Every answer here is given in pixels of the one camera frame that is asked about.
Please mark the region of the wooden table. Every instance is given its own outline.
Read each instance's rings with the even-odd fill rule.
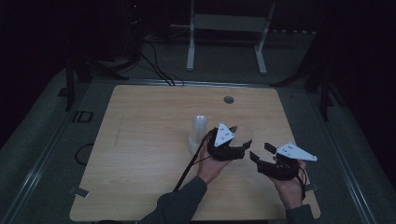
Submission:
[[[234,102],[226,104],[225,96]],[[253,131],[252,150],[272,161],[263,149],[294,143],[277,92],[259,88],[117,86],[96,138],[70,212],[75,221],[139,220],[157,199],[174,189],[188,165],[188,134],[192,119],[205,115],[208,130],[223,121],[244,124]],[[197,165],[186,177],[196,175]],[[320,216],[313,191],[305,203]],[[285,208],[273,183],[257,172],[247,155],[233,161],[209,186],[193,220],[249,220],[284,218]]]

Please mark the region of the person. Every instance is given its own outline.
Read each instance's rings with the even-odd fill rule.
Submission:
[[[207,141],[200,152],[197,175],[182,189],[166,193],[157,201],[153,212],[143,217],[139,224],[187,224],[194,216],[199,203],[204,198],[207,185],[212,182],[231,161],[216,161],[207,152]],[[306,164],[299,161],[302,169]],[[270,178],[277,189],[280,200],[286,208],[286,219],[289,224],[316,223],[309,204],[303,205],[303,189],[297,178],[280,181]]]

